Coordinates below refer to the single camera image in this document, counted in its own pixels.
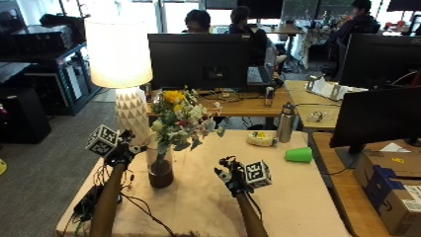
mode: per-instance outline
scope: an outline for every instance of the computer monitor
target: computer monitor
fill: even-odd
[[[238,6],[251,8],[251,19],[280,19],[283,0],[239,0]]]
[[[250,36],[148,34],[155,89],[247,88]]]
[[[420,69],[421,37],[352,34],[339,75],[342,85],[381,89]]]
[[[347,167],[368,143],[421,137],[421,87],[347,93],[331,147]]]
[[[389,6],[387,7],[388,12],[393,11],[420,11],[421,1],[419,0],[391,0]]]
[[[232,10],[238,7],[238,0],[207,0],[206,9]]]

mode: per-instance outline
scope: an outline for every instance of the desk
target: desk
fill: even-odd
[[[220,167],[219,159],[228,155],[238,155],[238,160],[244,164],[264,159],[274,184],[258,189],[252,196],[263,210],[268,236],[350,236],[315,162],[294,163],[284,160],[287,149],[307,146],[307,133],[295,131],[291,142],[278,147],[248,144],[248,133],[246,130],[228,130],[223,138],[211,133],[203,140],[204,144],[194,151],[186,149],[174,152],[175,180],[163,190],[151,187],[146,153],[139,154],[130,166],[136,178],[127,195],[142,198],[150,204],[154,215],[174,232],[198,230],[203,236],[247,236],[238,201],[215,175],[214,167]],[[92,186],[92,175],[102,162],[99,160],[94,167],[62,217],[56,226],[58,235],[63,232],[74,206]],[[66,236],[74,236],[75,227],[76,224],[70,223]],[[90,222],[83,228],[88,230]],[[114,236],[152,237],[168,234],[124,199],[118,207]]]
[[[335,173],[346,169],[335,149],[330,147],[332,134],[315,132],[314,138],[328,172]],[[416,150],[403,140],[393,142],[408,150]],[[388,143],[389,141],[369,144],[368,149],[380,150]],[[331,176],[331,180],[354,235],[360,237],[391,236],[355,178],[354,171],[348,170]]]
[[[300,104],[320,104],[320,105],[300,105],[298,106],[298,112],[303,122],[304,129],[322,129],[322,130],[334,130],[338,124],[342,101],[332,101],[316,94],[312,94],[306,91],[307,81],[286,81],[287,91],[292,103],[295,105]],[[327,114],[327,117],[322,121],[308,120],[308,116],[314,112],[322,112]]]
[[[243,97],[254,98],[260,93],[243,93]],[[264,97],[259,99],[243,99],[234,103],[224,103],[223,100],[202,100],[200,103],[204,107],[214,108],[215,102],[220,102],[223,106],[222,117],[266,117],[266,128],[272,129],[274,119],[279,118],[283,105],[290,101],[288,93],[284,88],[279,88],[275,92],[275,98],[271,107],[264,106]],[[151,107],[148,107],[148,116],[154,117]]]
[[[288,35],[287,60],[291,60],[292,42],[296,35],[304,35],[304,31],[298,29],[295,25],[282,24],[275,28],[262,27],[267,34]]]

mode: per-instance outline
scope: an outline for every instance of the green plastic cup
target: green plastic cup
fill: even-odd
[[[286,151],[286,160],[294,162],[311,162],[314,153],[311,147],[303,147]]]

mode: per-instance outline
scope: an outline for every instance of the brown vase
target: brown vase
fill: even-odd
[[[152,187],[158,189],[168,187],[174,181],[172,148],[168,147],[167,152],[159,154],[159,142],[155,135],[148,144],[147,160]]]

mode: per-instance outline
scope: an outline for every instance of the keyboard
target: keyboard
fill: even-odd
[[[248,82],[259,83],[263,82],[262,73],[258,67],[250,67]]]

